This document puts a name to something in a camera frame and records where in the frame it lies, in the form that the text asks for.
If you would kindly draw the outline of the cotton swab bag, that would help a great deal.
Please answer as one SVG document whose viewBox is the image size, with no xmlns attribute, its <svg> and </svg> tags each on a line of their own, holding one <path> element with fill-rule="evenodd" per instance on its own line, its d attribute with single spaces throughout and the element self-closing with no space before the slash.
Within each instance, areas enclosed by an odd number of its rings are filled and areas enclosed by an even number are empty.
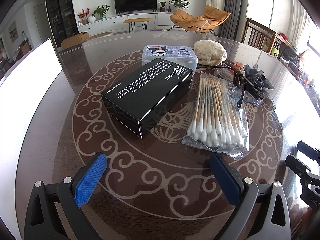
<svg viewBox="0 0 320 240">
<path fill-rule="evenodd" d="M 240 159 L 249 151 L 241 92 L 229 81 L 201 72 L 193 114 L 182 144 Z"/>
</svg>

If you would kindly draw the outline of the black odor bar box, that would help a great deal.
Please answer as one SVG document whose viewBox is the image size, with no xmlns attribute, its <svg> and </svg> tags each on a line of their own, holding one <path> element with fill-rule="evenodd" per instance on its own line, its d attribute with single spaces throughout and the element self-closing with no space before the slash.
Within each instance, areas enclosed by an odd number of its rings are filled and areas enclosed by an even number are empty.
<svg viewBox="0 0 320 240">
<path fill-rule="evenodd" d="M 114 116 L 142 139 L 187 93 L 194 71 L 156 58 L 103 91 Z"/>
</svg>

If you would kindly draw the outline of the dark tulle flower hairclip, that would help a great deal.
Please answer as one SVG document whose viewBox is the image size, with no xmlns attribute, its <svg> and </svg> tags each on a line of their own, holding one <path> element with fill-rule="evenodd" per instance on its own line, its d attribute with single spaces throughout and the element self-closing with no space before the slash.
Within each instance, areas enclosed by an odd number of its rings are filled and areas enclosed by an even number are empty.
<svg viewBox="0 0 320 240">
<path fill-rule="evenodd" d="M 245 72 L 246 90 L 254 98 L 261 98 L 261 93 L 264 92 L 265 89 L 274 89 L 274 86 L 265 77 L 264 72 L 262 70 L 250 67 L 247 64 L 243 66 L 243 70 Z"/>
</svg>

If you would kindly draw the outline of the black rimmed glasses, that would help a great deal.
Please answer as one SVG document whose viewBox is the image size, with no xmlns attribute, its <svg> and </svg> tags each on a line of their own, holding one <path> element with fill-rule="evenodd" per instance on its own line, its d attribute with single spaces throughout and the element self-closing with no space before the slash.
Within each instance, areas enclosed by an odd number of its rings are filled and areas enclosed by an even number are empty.
<svg viewBox="0 0 320 240">
<path fill-rule="evenodd" d="M 251 81 L 249 81 L 249 79 L 245 77 L 245 74 L 243 74 L 240 70 L 236 69 L 234 65 L 228 63 L 227 61 L 223 61 L 216 67 L 216 69 L 227 69 L 232 71 L 232 84 L 234 87 L 238 87 L 241 90 L 239 100 L 236 103 L 236 106 L 238 108 L 242 106 L 243 102 L 252 104 L 257 107 L 262 105 L 263 98 L 259 91 L 255 88 L 253 83 L 251 83 Z M 253 98 L 252 101 L 245 100 L 246 92 Z"/>
</svg>

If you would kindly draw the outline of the clear plastic cartoon box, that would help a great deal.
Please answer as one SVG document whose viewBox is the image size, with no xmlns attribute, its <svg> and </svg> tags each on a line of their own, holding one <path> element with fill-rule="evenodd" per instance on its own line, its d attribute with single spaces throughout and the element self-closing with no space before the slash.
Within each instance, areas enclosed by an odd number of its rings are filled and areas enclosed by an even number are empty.
<svg viewBox="0 0 320 240">
<path fill-rule="evenodd" d="M 198 58 L 194 51 L 187 46 L 147 45 L 142 53 L 142 65 L 155 58 L 165 59 L 196 71 Z"/>
</svg>

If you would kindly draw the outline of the white cardboard storage box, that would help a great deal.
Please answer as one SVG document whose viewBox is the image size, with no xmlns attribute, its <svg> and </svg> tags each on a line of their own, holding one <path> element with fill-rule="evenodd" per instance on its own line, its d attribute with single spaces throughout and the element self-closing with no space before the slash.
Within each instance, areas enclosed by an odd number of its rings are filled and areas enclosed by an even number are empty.
<svg viewBox="0 0 320 240">
<path fill-rule="evenodd" d="M 16 63 L 1 80 L 1 222 L 21 239 L 15 203 L 18 160 L 30 122 L 62 70 L 51 39 Z"/>
</svg>

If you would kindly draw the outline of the brown cardboard box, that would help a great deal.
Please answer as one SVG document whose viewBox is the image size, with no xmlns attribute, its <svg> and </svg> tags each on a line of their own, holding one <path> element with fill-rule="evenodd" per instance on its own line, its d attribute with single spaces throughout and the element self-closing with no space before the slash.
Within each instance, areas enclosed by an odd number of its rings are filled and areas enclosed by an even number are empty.
<svg viewBox="0 0 320 240">
<path fill-rule="evenodd" d="M 67 48 L 71 48 L 73 46 L 79 45 L 84 43 L 89 38 L 89 33 L 84 31 L 79 34 L 76 34 L 74 36 L 71 36 L 69 38 L 64 39 L 61 42 L 61 48 L 62 50 L 65 50 Z"/>
</svg>

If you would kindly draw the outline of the dark wooden dining chair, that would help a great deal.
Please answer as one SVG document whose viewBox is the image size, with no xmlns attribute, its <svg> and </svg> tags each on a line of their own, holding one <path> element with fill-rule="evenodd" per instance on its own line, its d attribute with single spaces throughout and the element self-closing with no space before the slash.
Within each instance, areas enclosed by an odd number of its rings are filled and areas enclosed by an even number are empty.
<svg viewBox="0 0 320 240">
<path fill-rule="evenodd" d="M 283 36 L 250 18 L 246 20 L 242 43 L 264 51 L 278 60 L 284 58 L 295 61 L 299 57 L 299 51 Z"/>
</svg>

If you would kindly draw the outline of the red flower vase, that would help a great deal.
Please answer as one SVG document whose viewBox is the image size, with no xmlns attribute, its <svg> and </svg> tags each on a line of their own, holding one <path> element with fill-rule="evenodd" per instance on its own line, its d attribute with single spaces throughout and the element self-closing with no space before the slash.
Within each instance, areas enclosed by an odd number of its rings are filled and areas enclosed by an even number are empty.
<svg viewBox="0 0 320 240">
<path fill-rule="evenodd" d="M 77 14 L 78 18 L 80 18 L 83 25 L 86 25 L 88 23 L 87 19 L 88 19 L 89 12 L 90 12 L 90 8 L 86 8 L 86 9 L 82 9 L 81 12 Z"/>
</svg>

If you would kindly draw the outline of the orange lounge chair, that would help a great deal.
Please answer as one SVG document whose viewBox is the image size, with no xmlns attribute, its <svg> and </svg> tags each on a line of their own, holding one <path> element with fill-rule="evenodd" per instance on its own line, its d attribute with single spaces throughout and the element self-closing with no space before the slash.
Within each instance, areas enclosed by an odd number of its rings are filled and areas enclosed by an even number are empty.
<svg viewBox="0 0 320 240">
<path fill-rule="evenodd" d="M 194 33 L 214 32 L 214 29 L 223 24 L 231 15 L 230 12 L 207 5 L 203 15 L 194 17 L 184 10 L 177 9 L 170 20 L 176 27 Z"/>
</svg>

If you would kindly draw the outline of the green potted plant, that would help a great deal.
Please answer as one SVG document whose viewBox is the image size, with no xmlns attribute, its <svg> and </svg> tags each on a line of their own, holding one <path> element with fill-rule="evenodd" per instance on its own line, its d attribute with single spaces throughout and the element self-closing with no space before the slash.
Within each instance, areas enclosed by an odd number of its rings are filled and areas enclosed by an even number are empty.
<svg viewBox="0 0 320 240">
<path fill-rule="evenodd" d="M 97 8 L 93 11 L 93 16 L 99 16 L 100 19 L 106 18 L 106 14 L 109 11 L 109 9 L 109 5 L 98 5 Z"/>
</svg>

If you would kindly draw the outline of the orange wooden bench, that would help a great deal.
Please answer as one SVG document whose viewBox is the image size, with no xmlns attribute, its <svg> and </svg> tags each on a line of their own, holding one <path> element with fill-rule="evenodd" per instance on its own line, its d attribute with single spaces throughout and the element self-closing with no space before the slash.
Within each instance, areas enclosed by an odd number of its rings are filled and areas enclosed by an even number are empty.
<svg viewBox="0 0 320 240">
<path fill-rule="evenodd" d="M 135 24 L 140 23 L 142 25 L 143 31 L 147 31 L 147 23 L 151 21 L 150 17 L 143 17 L 143 18 L 129 18 L 123 21 L 123 24 L 128 24 L 129 33 L 135 32 Z"/>
</svg>

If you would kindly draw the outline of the black display shelf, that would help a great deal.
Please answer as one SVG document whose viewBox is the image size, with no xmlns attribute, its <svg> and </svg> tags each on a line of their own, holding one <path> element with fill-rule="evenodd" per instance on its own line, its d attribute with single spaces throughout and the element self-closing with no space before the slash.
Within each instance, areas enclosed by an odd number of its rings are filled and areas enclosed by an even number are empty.
<svg viewBox="0 0 320 240">
<path fill-rule="evenodd" d="M 45 0 L 50 28 L 57 48 L 63 40 L 78 34 L 72 0 Z"/>
</svg>

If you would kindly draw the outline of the green plant right of tv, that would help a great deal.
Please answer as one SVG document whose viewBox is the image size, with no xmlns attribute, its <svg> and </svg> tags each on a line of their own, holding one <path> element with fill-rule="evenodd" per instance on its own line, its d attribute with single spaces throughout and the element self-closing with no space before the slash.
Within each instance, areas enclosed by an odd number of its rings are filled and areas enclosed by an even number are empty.
<svg viewBox="0 0 320 240">
<path fill-rule="evenodd" d="M 170 0 L 170 4 L 172 4 L 174 7 L 178 9 L 188 9 L 190 2 L 188 0 Z"/>
</svg>

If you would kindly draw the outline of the grey curtain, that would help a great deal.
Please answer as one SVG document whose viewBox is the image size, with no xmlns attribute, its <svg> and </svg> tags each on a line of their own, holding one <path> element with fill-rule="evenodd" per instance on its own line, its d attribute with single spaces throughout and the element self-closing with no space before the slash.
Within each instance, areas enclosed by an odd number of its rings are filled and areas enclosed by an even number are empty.
<svg viewBox="0 0 320 240">
<path fill-rule="evenodd" d="M 225 11 L 231 14 L 222 24 L 221 37 L 238 42 L 242 41 L 246 25 L 248 2 L 249 0 L 225 0 Z"/>
</svg>

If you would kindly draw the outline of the black flat television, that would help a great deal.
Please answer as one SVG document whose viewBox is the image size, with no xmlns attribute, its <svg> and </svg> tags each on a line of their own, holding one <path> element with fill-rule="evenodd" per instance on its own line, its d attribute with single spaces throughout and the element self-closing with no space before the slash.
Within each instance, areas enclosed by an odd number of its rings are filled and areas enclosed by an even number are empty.
<svg viewBox="0 0 320 240">
<path fill-rule="evenodd" d="M 125 12 L 156 10 L 157 0 L 114 0 L 117 14 Z"/>
</svg>

